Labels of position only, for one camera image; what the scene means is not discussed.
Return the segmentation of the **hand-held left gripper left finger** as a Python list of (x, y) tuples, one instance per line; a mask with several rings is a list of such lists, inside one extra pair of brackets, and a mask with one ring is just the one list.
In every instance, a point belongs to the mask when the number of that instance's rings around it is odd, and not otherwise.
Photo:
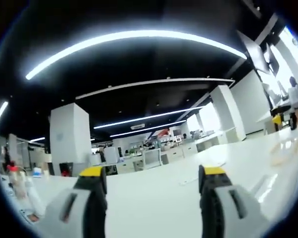
[(72, 188), (62, 191), (46, 207), (38, 222), (41, 238), (104, 238), (107, 211), (106, 171), (83, 170)]

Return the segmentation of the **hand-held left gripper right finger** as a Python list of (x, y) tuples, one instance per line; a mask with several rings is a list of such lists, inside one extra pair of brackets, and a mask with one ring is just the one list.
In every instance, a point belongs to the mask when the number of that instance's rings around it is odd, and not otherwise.
[(202, 238), (260, 238), (266, 218), (247, 190), (234, 185), (221, 167), (199, 166)]

